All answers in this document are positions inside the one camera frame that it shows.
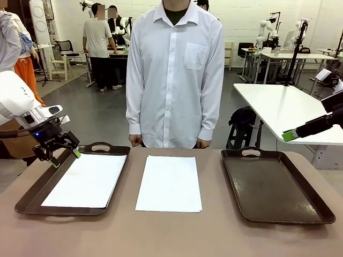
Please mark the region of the person's right hand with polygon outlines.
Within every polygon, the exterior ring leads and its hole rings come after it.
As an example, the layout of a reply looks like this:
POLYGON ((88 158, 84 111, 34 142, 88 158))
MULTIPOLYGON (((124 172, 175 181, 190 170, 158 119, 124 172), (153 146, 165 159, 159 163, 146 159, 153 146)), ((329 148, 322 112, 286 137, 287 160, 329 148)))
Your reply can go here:
POLYGON ((129 134, 129 140, 132 144, 132 147, 137 147, 143 143, 141 134, 129 134))

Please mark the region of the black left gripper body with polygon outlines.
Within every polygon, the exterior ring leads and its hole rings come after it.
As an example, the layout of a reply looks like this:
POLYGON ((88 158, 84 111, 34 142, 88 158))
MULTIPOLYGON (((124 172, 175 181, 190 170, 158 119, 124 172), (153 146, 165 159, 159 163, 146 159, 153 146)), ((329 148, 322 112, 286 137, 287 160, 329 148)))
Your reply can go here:
POLYGON ((65 139, 63 138, 63 131, 60 127, 60 124, 60 118, 51 117, 32 127, 32 137, 40 145, 49 145, 52 143, 63 145, 65 144, 65 139))

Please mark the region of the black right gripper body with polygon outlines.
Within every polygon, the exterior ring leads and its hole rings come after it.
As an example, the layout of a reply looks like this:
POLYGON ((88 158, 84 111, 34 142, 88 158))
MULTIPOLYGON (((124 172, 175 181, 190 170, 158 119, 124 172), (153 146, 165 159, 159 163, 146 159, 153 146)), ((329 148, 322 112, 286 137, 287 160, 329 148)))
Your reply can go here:
POLYGON ((340 91, 321 100, 325 111, 329 114, 326 119, 330 125, 342 125, 342 95, 340 91))

